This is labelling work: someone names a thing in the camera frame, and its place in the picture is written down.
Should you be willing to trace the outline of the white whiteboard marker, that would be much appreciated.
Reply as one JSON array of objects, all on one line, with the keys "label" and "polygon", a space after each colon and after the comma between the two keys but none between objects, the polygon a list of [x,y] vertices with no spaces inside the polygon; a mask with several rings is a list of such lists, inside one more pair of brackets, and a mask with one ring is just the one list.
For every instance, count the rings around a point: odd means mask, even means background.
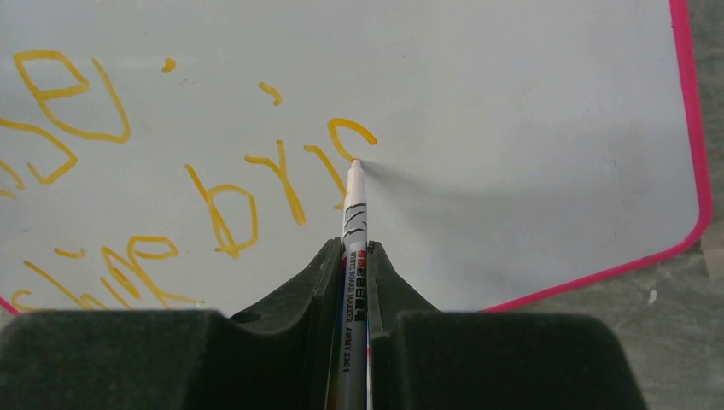
[{"label": "white whiteboard marker", "polygon": [[329,409],[367,407],[367,218],[365,172],[362,161],[354,159],[347,173],[343,207],[342,289]]}]

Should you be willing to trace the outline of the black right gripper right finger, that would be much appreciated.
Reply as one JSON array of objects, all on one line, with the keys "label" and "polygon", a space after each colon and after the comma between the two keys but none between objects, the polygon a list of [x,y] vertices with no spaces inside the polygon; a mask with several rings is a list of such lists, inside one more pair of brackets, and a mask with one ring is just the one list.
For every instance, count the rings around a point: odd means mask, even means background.
[{"label": "black right gripper right finger", "polygon": [[622,346],[599,319],[442,312],[367,258],[375,409],[643,409]]}]

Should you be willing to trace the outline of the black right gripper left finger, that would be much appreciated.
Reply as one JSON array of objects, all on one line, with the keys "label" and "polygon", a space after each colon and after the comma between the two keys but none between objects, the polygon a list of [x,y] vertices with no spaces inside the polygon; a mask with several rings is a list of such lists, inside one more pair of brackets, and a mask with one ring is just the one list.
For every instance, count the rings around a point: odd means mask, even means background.
[{"label": "black right gripper left finger", "polygon": [[255,304],[45,311],[1,333],[4,409],[323,409],[341,242]]}]

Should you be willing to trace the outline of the red-framed whiteboard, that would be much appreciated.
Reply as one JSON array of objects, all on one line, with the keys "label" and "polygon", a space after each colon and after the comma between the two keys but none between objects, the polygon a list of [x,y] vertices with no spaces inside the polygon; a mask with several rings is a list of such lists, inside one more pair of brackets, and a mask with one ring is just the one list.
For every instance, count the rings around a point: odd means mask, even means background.
[{"label": "red-framed whiteboard", "polygon": [[1,305],[234,313],[342,234],[443,310],[693,245],[683,1],[4,1]]}]

